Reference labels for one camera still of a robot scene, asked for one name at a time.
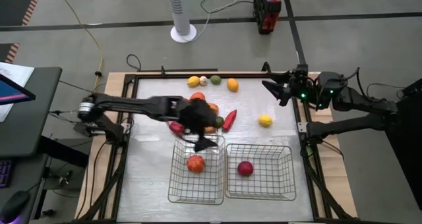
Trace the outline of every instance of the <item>red pepper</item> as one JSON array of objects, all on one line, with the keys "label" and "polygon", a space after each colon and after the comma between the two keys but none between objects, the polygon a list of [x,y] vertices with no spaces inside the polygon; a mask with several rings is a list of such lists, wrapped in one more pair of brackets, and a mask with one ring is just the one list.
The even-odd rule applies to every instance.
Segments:
[{"label": "red pepper", "polygon": [[178,122],[169,122],[169,128],[172,132],[174,132],[177,136],[181,136],[185,131],[183,125],[179,124]]},{"label": "red pepper", "polygon": [[228,132],[230,130],[231,126],[233,125],[236,119],[236,114],[237,110],[235,109],[227,115],[222,126],[224,132]]}]

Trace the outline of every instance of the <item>wire mesh basket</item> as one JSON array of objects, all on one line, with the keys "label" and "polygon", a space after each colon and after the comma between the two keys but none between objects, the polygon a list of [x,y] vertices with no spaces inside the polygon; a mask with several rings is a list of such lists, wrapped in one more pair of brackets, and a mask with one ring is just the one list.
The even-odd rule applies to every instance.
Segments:
[{"label": "wire mesh basket", "polygon": [[[195,145],[176,139],[173,148],[173,161],[169,183],[168,199],[170,202],[186,204],[220,205],[224,200],[224,146],[222,136],[206,135],[218,144],[195,153]],[[189,135],[185,139],[194,140],[198,136]],[[187,169],[187,160],[192,155],[200,155],[205,160],[205,169],[193,173]]]},{"label": "wire mesh basket", "polygon": [[[226,196],[259,200],[296,199],[291,150],[287,146],[227,145]],[[242,161],[253,164],[249,176],[238,174]]]}]

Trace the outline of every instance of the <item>table leg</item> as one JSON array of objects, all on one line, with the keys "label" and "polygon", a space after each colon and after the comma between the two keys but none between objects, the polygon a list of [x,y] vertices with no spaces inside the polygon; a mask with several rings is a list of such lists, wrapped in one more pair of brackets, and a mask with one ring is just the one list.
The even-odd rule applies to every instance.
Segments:
[{"label": "table leg", "polygon": [[88,165],[88,155],[45,136],[41,136],[40,138],[38,151],[78,167],[86,167]]}]

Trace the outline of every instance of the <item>red battery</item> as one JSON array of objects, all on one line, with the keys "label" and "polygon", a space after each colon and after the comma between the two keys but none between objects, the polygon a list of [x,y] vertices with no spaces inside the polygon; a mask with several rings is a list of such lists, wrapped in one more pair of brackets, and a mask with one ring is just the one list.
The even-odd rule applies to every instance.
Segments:
[{"label": "red battery", "polygon": [[282,0],[254,0],[253,7],[259,34],[273,32],[282,10]]}]

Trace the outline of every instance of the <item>wooden board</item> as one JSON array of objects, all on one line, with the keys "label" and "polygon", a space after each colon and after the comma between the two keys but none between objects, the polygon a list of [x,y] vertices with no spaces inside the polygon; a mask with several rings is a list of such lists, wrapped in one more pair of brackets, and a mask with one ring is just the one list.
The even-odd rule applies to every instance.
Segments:
[{"label": "wooden board", "polygon": [[[265,74],[265,72],[218,72],[218,74]],[[159,75],[159,72],[111,72],[109,73],[107,84],[105,86],[104,93],[111,95],[111,96],[121,96],[123,91],[124,79],[126,74],[139,74],[139,75]],[[167,74],[207,74],[206,72],[168,72]],[[316,78],[319,72],[310,72],[309,76],[311,78]],[[303,112],[303,107],[299,106],[302,121],[305,121],[305,114]],[[107,112],[106,115],[111,119],[111,121],[115,122],[117,120],[117,113],[116,112]],[[323,123],[328,123],[332,121],[332,114],[331,110],[325,109],[321,111],[313,111],[311,110],[311,117],[313,121],[320,121]],[[340,145],[338,143],[338,139],[336,136],[329,136],[326,139],[327,142],[331,143],[335,147],[340,149]],[[98,156],[97,164],[96,164],[96,174],[95,174],[95,182],[93,192],[92,189],[92,175],[94,171],[94,160],[97,156],[100,147],[105,142],[104,136],[97,136],[93,139],[92,147],[90,151],[90,159],[88,165],[88,178],[84,178],[84,182],[82,184],[82,189],[79,196],[78,207],[76,209],[75,218],[78,215],[81,207],[83,209],[81,211],[81,215],[84,215],[86,211],[89,209],[89,202],[90,197],[92,195],[92,202],[96,200],[96,198],[100,195],[101,191],[104,188],[104,182],[106,179],[107,167],[109,164],[109,156],[111,153],[111,146],[105,145]],[[326,182],[326,187],[332,193],[333,197],[337,200],[337,202],[344,208],[346,212],[348,212],[352,216],[357,216],[355,204],[353,202],[353,197],[351,195],[351,190],[349,186],[349,181],[347,179],[346,168],[344,167],[344,162],[340,154],[336,153],[335,151],[331,150],[330,148],[324,145],[318,145],[318,150],[320,154],[320,160],[322,164],[322,171],[324,173],[324,178]],[[116,157],[115,164],[119,163],[120,157]],[[86,191],[86,198],[85,197],[85,186],[88,183],[87,191]],[[316,200],[318,206],[318,213],[320,217],[324,217],[324,207],[322,205],[322,198],[320,196],[320,192],[317,187],[315,187],[316,193]],[[111,218],[112,206],[114,201],[114,194],[115,188],[110,192],[109,199],[107,202],[107,208],[105,211],[105,218]]]}]

